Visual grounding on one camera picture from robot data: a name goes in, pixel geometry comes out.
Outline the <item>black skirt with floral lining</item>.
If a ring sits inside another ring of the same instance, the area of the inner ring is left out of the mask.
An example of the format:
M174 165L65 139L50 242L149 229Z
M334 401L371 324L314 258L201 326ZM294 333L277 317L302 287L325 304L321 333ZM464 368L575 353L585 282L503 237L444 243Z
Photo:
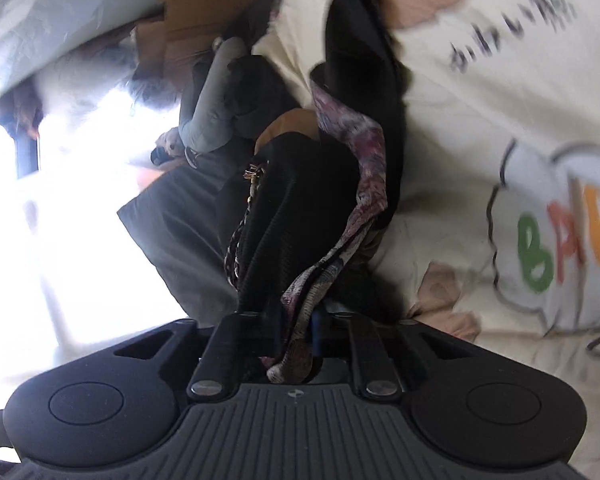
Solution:
M324 44L310 75L320 137L268 142L216 202L238 311L260 321L246 338L246 382L308 380L320 360L311 315L328 302L386 324L402 313L368 265L400 200L406 139L406 75L380 0L332 0ZM285 308L279 354L271 304Z

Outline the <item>brown cardboard sheet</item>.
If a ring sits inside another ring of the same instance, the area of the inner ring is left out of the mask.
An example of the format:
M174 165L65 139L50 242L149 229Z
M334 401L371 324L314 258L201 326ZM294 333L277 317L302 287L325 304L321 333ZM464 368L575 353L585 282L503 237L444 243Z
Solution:
M166 78L183 88L186 67L211 47L252 0L159 0L162 10L137 23L140 79Z

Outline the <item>cream cartoon print bedsheet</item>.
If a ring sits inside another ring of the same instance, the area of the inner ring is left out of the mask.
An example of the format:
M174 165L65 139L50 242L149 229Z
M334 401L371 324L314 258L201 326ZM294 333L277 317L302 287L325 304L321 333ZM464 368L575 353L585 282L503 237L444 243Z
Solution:
M258 44L302 104L332 0ZM408 378L486 349L580 394L600 479L600 0L382 0L410 81L402 197L372 260Z

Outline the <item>brown satin garment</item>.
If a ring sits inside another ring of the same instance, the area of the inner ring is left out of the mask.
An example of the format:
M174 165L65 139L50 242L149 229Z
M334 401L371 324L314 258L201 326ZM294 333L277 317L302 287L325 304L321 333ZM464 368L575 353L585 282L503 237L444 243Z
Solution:
M294 108L281 114L271 122L258 137L254 152L258 154L268 142L286 133L301 133L309 139L317 140L320 137L317 116L314 110Z

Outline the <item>dark grey garment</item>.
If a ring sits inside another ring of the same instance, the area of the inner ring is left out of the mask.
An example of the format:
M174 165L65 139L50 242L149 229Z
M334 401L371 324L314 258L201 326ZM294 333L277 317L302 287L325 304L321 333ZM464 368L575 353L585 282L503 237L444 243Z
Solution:
M223 270L215 199L248 157L219 150L181 164L118 210L118 218L166 288L202 327L236 308L236 292Z

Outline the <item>grey puffer jacket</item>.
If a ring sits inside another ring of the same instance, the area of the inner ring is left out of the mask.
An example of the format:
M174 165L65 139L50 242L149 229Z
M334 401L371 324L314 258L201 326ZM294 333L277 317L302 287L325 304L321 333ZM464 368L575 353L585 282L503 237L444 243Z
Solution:
M223 40L212 60L192 69L181 97L178 133L186 148L206 154L222 148L233 136L233 119L224 104L230 83L230 63L248 53L242 38Z

